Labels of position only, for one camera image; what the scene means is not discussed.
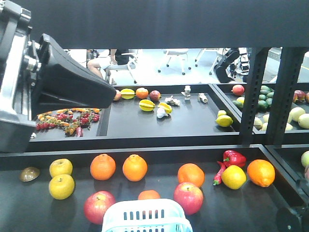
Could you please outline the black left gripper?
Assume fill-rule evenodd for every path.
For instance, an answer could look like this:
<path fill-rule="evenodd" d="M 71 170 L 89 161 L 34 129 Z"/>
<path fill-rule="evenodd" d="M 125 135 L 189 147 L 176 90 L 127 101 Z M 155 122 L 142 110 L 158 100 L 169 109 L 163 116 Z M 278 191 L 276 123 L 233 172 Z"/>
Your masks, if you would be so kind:
<path fill-rule="evenodd" d="M 31 12 L 0 2 L 0 151 L 23 153 L 37 114 L 108 108 L 115 88 L 75 61 L 49 35 L 30 41 Z"/>

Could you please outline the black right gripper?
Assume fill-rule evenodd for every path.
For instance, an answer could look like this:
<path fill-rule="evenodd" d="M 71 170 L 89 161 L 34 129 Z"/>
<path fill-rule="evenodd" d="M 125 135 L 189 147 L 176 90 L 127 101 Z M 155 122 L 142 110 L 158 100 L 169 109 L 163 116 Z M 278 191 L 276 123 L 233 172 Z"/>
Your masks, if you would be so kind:
<path fill-rule="evenodd" d="M 276 225 L 279 232 L 308 232 L 309 205 L 280 208 L 276 213 Z"/>

